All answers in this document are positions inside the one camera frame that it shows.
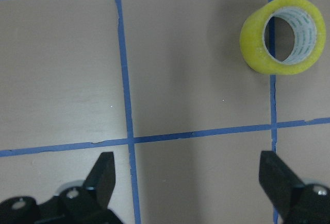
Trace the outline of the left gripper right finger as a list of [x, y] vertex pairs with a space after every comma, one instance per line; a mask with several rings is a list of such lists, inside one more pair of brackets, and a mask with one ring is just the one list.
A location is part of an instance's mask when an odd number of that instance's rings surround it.
[[329, 223], [329, 187], [305, 183], [274, 151], [262, 151], [259, 183], [283, 223]]

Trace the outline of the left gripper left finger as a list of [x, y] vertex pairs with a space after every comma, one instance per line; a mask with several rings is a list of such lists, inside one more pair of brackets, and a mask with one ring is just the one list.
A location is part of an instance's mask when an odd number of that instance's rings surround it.
[[115, 184], [114, 154], [103, 152], [83, 182], [65, 185], [42, 204], [31, 196], [2, 201], [1, 223], [122, 223], [108, 208]]

